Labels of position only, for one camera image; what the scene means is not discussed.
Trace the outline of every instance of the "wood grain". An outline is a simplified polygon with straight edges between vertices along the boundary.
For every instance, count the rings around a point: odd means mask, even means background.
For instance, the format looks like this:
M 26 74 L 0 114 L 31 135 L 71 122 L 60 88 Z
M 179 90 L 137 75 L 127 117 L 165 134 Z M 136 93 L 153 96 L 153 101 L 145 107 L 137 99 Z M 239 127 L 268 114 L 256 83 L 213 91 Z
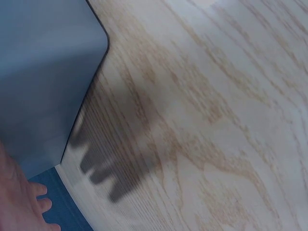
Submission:
M 57 170 L 94 230 L 308 230 L 308 2 L 90 3 L 110 50 Z

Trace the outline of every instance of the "gray box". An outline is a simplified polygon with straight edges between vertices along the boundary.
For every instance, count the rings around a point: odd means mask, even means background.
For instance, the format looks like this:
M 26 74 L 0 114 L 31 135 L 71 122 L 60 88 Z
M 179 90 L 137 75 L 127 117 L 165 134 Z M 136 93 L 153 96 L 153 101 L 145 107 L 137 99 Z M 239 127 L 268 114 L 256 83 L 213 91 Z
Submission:
M 60 163 L 107 46 L 85 0 L 1 3 L 0 140 L 28 178 Z

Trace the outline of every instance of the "gray panel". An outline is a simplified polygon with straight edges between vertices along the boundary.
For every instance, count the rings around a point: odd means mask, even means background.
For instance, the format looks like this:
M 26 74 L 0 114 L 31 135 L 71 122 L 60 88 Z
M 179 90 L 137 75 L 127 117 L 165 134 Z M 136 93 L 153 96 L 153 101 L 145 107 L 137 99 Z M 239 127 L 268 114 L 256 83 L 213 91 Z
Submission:
M 2 2 L 0 29 L 0 139 L 32 177 L 60 163 L 107 37 L 84 0 Z

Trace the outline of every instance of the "light wood surface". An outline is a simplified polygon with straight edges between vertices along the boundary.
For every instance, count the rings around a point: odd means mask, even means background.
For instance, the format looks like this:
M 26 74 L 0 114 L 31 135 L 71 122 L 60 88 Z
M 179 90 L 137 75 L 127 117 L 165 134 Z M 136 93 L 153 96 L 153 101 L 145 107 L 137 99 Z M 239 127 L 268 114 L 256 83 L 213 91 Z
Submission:
M 111 46 L 57 170 L 94 230 L 308 230 L 308 1 L 90 3 Z

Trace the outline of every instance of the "blue rug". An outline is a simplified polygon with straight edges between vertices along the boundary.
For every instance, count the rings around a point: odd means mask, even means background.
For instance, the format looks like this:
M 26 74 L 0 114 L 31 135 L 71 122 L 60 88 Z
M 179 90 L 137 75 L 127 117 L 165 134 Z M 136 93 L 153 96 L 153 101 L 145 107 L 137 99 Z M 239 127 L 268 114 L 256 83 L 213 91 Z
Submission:
M 48 197 L 52 200 L 52 208 L 43 214 L 47 223 L 57 223 L 62 231 L 93 231 L 80 210 L 63 185 L 56 169 L 53 167 L 30 181 L 44 184 L 48 193 L 40 198 Z

